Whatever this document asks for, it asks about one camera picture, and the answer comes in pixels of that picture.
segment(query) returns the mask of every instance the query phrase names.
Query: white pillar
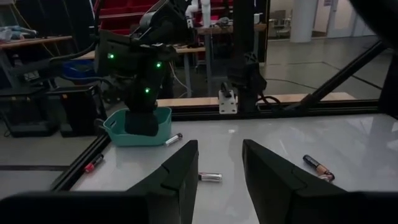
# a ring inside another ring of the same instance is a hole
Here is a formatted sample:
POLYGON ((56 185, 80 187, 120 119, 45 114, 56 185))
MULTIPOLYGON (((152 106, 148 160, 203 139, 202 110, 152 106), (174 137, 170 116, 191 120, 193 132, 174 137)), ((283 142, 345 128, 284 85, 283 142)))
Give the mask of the white pillar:
POLYGON ((292 30, 290 33, 291 42, 304 43, 311 41, 317 7, 317 0, 294 0, 292 30))

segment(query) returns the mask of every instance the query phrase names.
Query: concrete floor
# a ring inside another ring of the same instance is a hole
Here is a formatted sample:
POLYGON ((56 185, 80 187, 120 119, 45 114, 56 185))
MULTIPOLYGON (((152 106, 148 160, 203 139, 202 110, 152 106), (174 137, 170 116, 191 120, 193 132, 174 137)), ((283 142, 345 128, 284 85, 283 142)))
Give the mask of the concrete floor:
MULTIPOLYGON (((318 88, 375 41, 377 41, 376 37, 318 39, 305 44, 270 41, 266 68, 262 73, 266 78, 288 80, 318 88)), ((383 52, 362 68, 356 76, 382 87, 391 57, 391 51, 383 52)), ((219 76, 220 73, 222 73, 221 76, 225 76, 225 69, 214 66, 213 75, 219 76)), ((177 76, 185 83, 183 70, 178 70, 177 76)), ((220 83, 223 81, 226 81, 226 79, 222 78, 219 81, 212 82, 212 96, 217 96, 220 83)), ((192 88, 194 97, 207 96, 204 71, 195 73, 192 70, 192 88)), ((185 91, 184 87, 175 82, 176 97, 185 91)), ((377 88, 355 78, 350 78, 335 91, 347 92, 361 100, 378 99, 381 93, 377 88)), ((269 81, 266 90, 268 95, 311 92, 313 92, 313 89, 280 81, 269 81)))

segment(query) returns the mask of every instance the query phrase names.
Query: silver battery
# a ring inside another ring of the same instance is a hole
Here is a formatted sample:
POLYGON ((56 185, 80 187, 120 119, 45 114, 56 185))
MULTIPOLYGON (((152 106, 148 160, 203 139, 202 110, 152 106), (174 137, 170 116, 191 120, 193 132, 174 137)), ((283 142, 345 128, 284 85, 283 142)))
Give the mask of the silver battery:
POLYGON ((199 173, 199 180, 205 182, 222 182, 223 175, 217 173, 207 173, 207 172, 200 172, 199 173))
POLYGON ((178 133, 175 136, 171 137, 169 140, 167 140, 164 143, 164 146, 169 147, 171 144, 173 144, 173 143, 175 143, 175 142, 177 142, 177 141, 179 141, 181 139, 182 139, 182 134, 178 133))

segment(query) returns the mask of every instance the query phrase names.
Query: black and copper battery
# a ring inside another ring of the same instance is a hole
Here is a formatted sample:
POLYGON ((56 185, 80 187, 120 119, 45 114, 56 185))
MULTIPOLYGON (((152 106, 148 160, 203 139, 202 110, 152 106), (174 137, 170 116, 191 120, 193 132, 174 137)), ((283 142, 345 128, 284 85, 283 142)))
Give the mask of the black and copper battery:
POLYGON ((312 158, 309 155, 305 155, 303 157, 303 160, 305 163, 310 165, 312 168, 314 168, 317 171, 318 177, 326 180, 328 182, 332 182, 335 179, 335 175, 332 174, 324 165, 320 164, 318 161, 316 161, 314 158, 312 158))

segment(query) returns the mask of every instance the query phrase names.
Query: wooden workbench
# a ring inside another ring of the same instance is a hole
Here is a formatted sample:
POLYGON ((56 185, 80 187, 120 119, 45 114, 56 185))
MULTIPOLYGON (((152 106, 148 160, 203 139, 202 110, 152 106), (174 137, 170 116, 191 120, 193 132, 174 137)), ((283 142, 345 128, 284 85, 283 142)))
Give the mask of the wooden workbench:
MULTIPOLYGON (((187 54, 187 53, 197 53, 197 52, 205 52, 206 49, 204 47, 197 47, 197 48, 176 48, 178 54, 187 54)), ((76 60, 88 60, 95 58, 95 51, 88 52, 87 54, 76 58, 76 60)))
MULTIPOLYGON (((263 32, 267 29, 267 24, 255 24, 254 25, 254 31, 258 32, 263 32)), ((207 34, 231 34, 234 32, 234 27, 233 26, 228 26, 225 28, 220 28, 220 27, 210 27, 210 28, 204 28, 204 27, 199 27, 197 28, 197 32, 199 35, 207 35, 207 34)))
POLYGON ((1 43, 0 49, 11 49, 11 48, 25 47, 25 46, 29 46, 29 45, 35 45, 35 44, 48 44, 48 43, 58 42, 58 41, 62 41, 62 40, 70 40, 70 39, 72 39, 72 36, 12 40, 9 42, 1 43))
MULTIPOLYGON (((307 94, 273 95, 282 103, 295 103, 302 100, 307 94)), ((322 101, 343 101, 355 100, 348 93, 330 93, 322 101)), ((166 99, 157 100, 158 106, 206 106, 218 105, 217 97, 208 98, 184 98, 184 99, 166 99)))

